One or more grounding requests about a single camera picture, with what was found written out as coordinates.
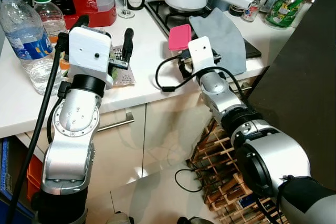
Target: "cabinet handle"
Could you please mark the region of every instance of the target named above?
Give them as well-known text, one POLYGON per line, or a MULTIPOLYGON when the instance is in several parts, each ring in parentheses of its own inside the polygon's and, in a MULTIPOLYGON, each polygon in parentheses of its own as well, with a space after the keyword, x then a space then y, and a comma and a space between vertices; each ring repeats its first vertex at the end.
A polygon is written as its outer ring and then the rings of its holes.
POLYGON ((247 82, 243 82, 243 84, 240 86, 240 88, 241 88, 242 91, 245 91, 245 90, 251 89, 252 86, 250 86, 247 82))
POLYGON ((97 130, 97 132, 106 131, 106 130, 109 130, 109 129, 112 129, 112 128, 116 128, 116 127, 119 127, 119 126, 122 126, 122 125, 129 124, 129 123, 134 123, 134 117, 133 117, 133 114, 132 114, 131 111, 126 111, 126 119, 124 121, 120 121, 120 122, 117 122, 117 123, 112 123, 112 124, 100 127, 97 130))

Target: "gray towel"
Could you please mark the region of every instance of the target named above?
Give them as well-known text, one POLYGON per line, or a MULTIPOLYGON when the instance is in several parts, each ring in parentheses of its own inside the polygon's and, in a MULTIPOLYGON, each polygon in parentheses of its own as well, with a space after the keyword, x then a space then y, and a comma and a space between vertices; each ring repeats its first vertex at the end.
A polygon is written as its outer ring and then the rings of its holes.
POLYGON ((211 47, 221 55, 217 64, 228 69, 232 74, 246 71, 245 43, 235 24, 215 8, 209 16, 189 18, 190 24, 199 38, 207 36, 211 47))

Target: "plastic water bottle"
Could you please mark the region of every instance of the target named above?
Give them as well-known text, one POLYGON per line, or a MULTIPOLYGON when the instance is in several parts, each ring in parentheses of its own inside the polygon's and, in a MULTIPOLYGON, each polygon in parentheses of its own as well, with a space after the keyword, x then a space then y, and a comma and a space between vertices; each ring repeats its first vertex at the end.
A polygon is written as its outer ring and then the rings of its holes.
POLYGON ((51 43, 56 43, 58 34, 66 32, 62 11, 51 0, 34 0, 34 10, 40 15, 51 43))
MULTIPOLYGON (((44 94, 54 54, 39 15, 22 0, 1 0, 0 24, 35 90, 44 94)), ((58 69, 52 94, 57 93, 60 82, 58 69)))

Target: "cabinet door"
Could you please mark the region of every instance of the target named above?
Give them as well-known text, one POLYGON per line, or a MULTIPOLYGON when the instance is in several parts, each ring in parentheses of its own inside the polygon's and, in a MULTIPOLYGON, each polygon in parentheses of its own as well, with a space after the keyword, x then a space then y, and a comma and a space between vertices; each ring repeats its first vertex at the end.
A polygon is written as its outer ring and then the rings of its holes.
POLYGON ((147 104, 143 176, 190 157, 211 118, 200 92, 147 104))
MULTIPOLYGON (((145 105, 128 109, 134 122, 97 132, 93 138, 96 155, 91 173, 88 199, 109 193, 110 190, 142 177, 145 105)), ((100 115, 100 128, 125 120, 125 109, 100 115)), ((48 147, 46 129, 38 140, 38 147, 48 147)))

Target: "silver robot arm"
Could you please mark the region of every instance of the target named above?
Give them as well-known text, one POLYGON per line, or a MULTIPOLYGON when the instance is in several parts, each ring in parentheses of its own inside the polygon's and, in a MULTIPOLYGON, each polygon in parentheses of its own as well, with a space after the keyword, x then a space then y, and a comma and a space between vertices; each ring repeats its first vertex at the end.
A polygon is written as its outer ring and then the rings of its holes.
POLYGON ((32 199, 37 210, 33 223, 85 223, 99 107, 105 89, 113 85, 108 72, 113 67, 128 68, 132 38, 133 30, 129 28, 123 58, 116 63, 110 60, 109 34, 83 26, 70 31, 68 77, 72 83, 61 84, 63 100, 52 115, 55 133, 44 158, 41 190, 32 199))
MULTIPOLYGON (((214 66, 207 37, 188 47, 194 72, 214 66)), ((336 223, 336 194, 311 178, 302 147, 242 103, 214 70, 197 79, 204 103, 230 136, 247 186, 258 196, 271 197, 291 224, 336 223)))

